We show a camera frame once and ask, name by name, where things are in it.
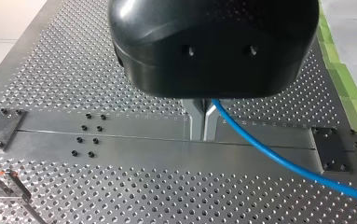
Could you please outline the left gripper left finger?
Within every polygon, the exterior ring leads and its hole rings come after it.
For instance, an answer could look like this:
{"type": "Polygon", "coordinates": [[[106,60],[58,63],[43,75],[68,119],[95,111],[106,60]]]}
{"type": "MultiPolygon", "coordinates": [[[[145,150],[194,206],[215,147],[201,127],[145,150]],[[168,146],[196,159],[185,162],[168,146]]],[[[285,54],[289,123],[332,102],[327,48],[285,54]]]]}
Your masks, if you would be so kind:
{"type": "Polygon", "coordinates": [[[203,101],[201,99],[182,99],[181,102],[190,117],[190,139],[201,141],[204,125],[203,101]]]}

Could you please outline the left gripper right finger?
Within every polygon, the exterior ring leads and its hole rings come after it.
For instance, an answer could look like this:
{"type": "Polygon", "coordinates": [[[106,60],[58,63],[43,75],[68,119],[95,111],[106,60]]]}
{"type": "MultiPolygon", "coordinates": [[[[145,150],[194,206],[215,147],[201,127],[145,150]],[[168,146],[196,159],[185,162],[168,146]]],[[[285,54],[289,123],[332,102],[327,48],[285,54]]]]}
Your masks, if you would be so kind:
{"type": "Polygon", "coordinates": [[[216,136],[217,121],[220,113],[209,99],[204,101],[204,131],[203,140],[213,141],[216,136]]]}

